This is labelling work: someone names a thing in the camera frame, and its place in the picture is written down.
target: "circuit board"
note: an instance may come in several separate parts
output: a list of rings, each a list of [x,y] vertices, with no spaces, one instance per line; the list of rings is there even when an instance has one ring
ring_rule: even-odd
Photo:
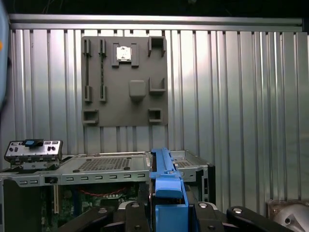
[[[58,190],[58,212],[55,213],[54,188],[41,191],[42,232],[56,232],[58,227],[95,206],[113,206],[136,200],[138,184],[108,183],[61,186]]]

